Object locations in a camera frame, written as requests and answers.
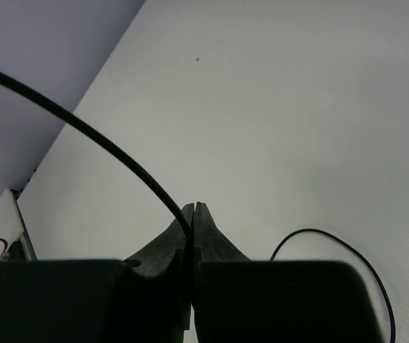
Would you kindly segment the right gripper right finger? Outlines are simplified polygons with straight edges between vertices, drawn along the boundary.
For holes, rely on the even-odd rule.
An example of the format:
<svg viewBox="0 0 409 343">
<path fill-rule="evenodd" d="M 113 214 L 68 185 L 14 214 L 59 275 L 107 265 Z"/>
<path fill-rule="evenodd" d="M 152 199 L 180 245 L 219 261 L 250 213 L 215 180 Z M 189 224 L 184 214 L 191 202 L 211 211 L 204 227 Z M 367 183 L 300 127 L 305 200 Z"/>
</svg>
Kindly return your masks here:
<svg viewBox="0 0 409 343">
<path fill-rule="evenodd" d="M 346 262 L 252 261 L 198 203 L 192 307 L 200 342 L 382 342 L 363 278 Z"/>
</svg>

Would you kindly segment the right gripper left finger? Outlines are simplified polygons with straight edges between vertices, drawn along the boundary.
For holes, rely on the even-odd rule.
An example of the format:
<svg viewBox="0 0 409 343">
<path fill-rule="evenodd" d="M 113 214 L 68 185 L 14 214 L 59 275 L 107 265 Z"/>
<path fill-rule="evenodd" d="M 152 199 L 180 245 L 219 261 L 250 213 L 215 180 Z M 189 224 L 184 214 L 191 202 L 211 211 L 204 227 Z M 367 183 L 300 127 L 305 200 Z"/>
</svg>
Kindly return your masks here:
<svg viewBox="0 0 409 343">
<path fill-rule="evenodd" d="M 0 262 L 0 342 L 182 342 L 188 256 L 172 222 L 124 260 Z"/>
</svg>

